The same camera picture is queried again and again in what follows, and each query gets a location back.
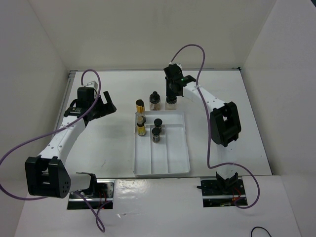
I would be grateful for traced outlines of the black top shaker white spice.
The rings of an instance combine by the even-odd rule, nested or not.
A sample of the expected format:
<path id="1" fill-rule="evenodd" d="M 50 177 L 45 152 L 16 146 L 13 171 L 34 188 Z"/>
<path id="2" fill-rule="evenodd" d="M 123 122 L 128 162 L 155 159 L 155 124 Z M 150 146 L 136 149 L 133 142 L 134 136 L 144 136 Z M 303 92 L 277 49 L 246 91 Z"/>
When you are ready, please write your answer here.
<path id="1" fill-rule="evenodd" d="M 165 110 L 176 110 L 177 107 L 177 97 L 167 96 L 165 101 Z"/>

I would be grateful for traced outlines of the black cap spice jar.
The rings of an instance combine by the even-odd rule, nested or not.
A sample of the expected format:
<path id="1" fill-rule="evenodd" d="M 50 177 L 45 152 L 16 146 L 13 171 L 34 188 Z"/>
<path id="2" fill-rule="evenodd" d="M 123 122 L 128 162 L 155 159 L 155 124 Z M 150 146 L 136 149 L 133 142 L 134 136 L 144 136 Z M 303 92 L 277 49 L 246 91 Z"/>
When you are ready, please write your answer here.
<path id="1" fill-rule="evenodd" d="M 162 120 L 160 118 L 157 118 L 154 120 L 154 126 L 155 128 L 158 128 L 160 131 L 162 129 Z"/>
<path id="2" fill-rule="evenodd" d="M 158 143 L 160 141 L 160 129 L 157 127 L 152 129 L 152 140 L 154 143 Z"/>

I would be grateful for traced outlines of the yellow oil bottle tan cap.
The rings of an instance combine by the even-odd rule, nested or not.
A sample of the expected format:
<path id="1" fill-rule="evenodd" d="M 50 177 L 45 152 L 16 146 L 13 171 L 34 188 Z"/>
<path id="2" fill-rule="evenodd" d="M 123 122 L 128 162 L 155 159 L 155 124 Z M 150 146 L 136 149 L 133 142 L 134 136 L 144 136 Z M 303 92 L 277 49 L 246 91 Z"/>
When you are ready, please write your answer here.
<path id="1" fill-rule="evenodd" d="M 137 132 L 139 136 L 146 135 L 145 122 L 142 116 L 137 118 Z"/>

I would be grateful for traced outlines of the black cap spice jar front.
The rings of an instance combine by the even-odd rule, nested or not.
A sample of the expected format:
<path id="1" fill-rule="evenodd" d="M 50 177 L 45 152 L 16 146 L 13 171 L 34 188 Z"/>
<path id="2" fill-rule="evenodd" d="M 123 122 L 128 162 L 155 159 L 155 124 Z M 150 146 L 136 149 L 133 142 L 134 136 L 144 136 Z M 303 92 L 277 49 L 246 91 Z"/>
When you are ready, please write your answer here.
<path id="1" fill-rule="evenodd" d="M 152 140 L 154 143 L 158 143 L 160 141 L 160 129 L 157 127 L 152 129 Z"/>

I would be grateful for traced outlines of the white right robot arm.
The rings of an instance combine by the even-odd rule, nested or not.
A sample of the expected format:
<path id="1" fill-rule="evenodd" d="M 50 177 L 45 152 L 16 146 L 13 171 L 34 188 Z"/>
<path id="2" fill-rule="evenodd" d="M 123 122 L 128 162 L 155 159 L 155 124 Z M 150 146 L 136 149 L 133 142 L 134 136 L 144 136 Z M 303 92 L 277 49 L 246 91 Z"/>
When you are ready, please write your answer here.
<path id="1" fill-rule="evenodd" d="M 234 172 L 236 140 L 241 132 L 237 105 L 224 102 L 198 84 L 191 75 L 184 76 L 179 64 L 170 63 L 163 69 L 166 81 L 166 99 L 175 101 L 178 96 L 191 100 L 205 109 L 208 129 L 207 167 L 216 169 L 216 188 L 229 193 L 237 182 Z"/>

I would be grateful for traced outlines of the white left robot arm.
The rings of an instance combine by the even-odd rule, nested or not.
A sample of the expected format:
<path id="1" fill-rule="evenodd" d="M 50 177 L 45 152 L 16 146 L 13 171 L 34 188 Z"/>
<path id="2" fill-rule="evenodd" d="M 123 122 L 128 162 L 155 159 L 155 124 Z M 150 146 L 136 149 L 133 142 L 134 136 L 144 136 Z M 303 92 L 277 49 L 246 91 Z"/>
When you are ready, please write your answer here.
<path id="1" fill-rule="evenodd" d="M 79 135 L 94 119 L 114 113 L 117 109 L 107 91 L 106 103 L 97 94 L 97 82 L 92 81 L 77 89 L 77 98 L 65 111 L 60 126 L 49 144 L 37 157 L 25 162 L 28 192 L 33 196 L 65 198 L 68 193 L 81 191 L 87 197 L 98 193 L 95 174 L 76 172 L 69 174 L 65 168 L 67 157 Z"/>

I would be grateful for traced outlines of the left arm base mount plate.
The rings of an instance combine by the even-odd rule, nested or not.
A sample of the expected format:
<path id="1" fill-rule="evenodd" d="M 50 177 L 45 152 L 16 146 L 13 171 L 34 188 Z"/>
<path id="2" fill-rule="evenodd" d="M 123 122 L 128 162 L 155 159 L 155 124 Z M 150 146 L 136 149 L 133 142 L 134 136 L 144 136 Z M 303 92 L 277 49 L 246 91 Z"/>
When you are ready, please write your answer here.
<path id="1" fill-rule="evenodd" d="M 97 209 L 113 209 L 113 198 L 115 191 L 114 179 L 97 179 L 97 184 L 93 192 L 79 190 L 82 195 L 94 210 Z M 89 209 L 88 205 L 76 193 L 69 195 L 68 210 L 85 210 Z"/>

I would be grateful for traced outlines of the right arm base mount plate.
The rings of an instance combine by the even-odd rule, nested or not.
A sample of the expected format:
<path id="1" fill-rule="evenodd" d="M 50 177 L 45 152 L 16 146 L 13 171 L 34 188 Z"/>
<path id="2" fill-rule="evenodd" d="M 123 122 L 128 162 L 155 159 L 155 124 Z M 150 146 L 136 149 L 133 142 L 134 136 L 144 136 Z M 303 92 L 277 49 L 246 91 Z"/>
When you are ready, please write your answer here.
<path id="1" fill-rule="evenodd" d="M 247 206 L 247 197 L 243 180 L 238 179 L 235 184 L 226 190 L 222 190 L 219 181 L 215 178 L 204 178 L 200 180 L 197 189 L 201 190 L 203 207 L 227 207 Z"/>

